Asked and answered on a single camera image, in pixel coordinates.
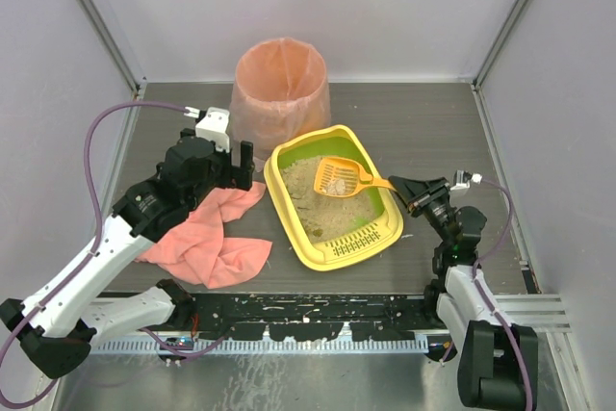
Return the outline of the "yellow green litter box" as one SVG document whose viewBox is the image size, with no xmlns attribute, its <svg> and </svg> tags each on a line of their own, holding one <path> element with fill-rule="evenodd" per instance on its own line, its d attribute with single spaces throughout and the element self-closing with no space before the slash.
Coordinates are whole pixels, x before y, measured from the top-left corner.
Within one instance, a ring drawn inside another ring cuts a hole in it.
<svg viewBox="0 0 616 411">
<path fill-rule="evenodd" d="M 391 193 L 370 188 L 368 193 L 379 213 L 370 223 L 320 243 L 311 243 L 306 235 L 280 170 L 293 162 L 312 158 L 342 157 L 360 163 L 369 173 L 379 175 L 365 147 L 345 125 L 306 133 L 278 145 L 266 160 L 265 181 L 273 206 L 299 261 L 311 270 L 338 270 L 363 262 L 394 244 L 403 231 L 403 218 Z"/>
</svg>

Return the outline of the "orange litter scoop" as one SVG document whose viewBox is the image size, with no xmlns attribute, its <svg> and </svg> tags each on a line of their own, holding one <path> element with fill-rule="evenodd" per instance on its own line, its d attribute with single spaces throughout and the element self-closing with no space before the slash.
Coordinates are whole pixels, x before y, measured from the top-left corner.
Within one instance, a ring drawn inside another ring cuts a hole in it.
<svg viewBox="0 0 616 411">
<path fill-rule="evenodd" d="M 370 188 L 394 190 L 389 180 L 369 173 L 360 163 L 342 157 L 323 157 L 317 167 L 313 189 L 316 193 L 349 198 Z"/>
</svg>

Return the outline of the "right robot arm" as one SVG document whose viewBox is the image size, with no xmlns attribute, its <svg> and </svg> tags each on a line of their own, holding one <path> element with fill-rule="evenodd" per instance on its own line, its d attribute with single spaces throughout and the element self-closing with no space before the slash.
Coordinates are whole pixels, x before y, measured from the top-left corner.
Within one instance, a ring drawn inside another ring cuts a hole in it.
<svg viewBox="0 0 616 411">
<path fill-rule="evenodd" d="M 478 174 L 456 172 L 453 181 L 389 178 L 408 213 L 423 217 L 438 234 L 434 279 L 424 290 L 427 316 L 449 331 L 459 355 L 457 390 L 461 402 L 486 410 L 537 407 L 538 337 L 499 306 L 481 268 L 477 247 L 487 218 L 474 206 L 456 208 L 456 193 L 480 184 Z"/>
</svg>

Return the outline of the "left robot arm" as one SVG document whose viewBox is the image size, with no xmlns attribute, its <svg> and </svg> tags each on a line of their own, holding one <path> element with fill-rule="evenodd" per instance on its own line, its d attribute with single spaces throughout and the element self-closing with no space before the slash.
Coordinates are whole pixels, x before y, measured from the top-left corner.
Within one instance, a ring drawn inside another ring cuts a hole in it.
<svg viewBox="0 0 616 411">
<path fill-rule="evenodd" d="M 92 303 L 129 263 L 183 223 L 212 190 L 251 188 L 252 142 L 241 142 L 240 162 L 233 165 L 231 149 L 219 145 L 222 139 L 183 131 L 155 174 L 126 191 L 92 242 L 52 281 L 24 300 L 2 303 L 2 322 L 48 378 L 74 371 L 93 347 L 114 337 L 150 326 L 185 327 L 193 320 L 193 297 L 172 279 L 105 308 Z"/>
</svg>

